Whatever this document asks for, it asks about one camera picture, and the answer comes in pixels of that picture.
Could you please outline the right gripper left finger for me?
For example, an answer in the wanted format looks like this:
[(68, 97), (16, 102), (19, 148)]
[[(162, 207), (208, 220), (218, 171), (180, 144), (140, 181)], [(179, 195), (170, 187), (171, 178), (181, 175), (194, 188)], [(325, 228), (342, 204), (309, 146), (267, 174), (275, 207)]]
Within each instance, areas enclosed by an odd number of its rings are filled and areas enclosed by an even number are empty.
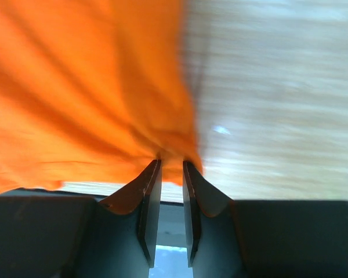
[(0, 196), (0, 277), (147, 277), (161, 181), (153, 160), (103, 200)]

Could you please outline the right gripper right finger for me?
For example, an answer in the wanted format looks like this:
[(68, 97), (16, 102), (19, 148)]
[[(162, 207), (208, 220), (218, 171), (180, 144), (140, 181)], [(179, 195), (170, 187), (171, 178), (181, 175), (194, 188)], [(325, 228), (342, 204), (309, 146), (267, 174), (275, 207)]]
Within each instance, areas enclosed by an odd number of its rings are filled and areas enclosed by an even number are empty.
[(235, 200), (183, 162), (194, 277), (348, 277), (348, 201)]

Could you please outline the orange t shirt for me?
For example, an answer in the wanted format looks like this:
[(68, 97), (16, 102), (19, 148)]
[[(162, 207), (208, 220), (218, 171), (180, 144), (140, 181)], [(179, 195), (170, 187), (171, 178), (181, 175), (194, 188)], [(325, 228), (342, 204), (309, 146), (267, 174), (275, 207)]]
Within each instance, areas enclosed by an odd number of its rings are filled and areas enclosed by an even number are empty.
[(0, 1), (0, 193), (202, 169), (186, 1)]

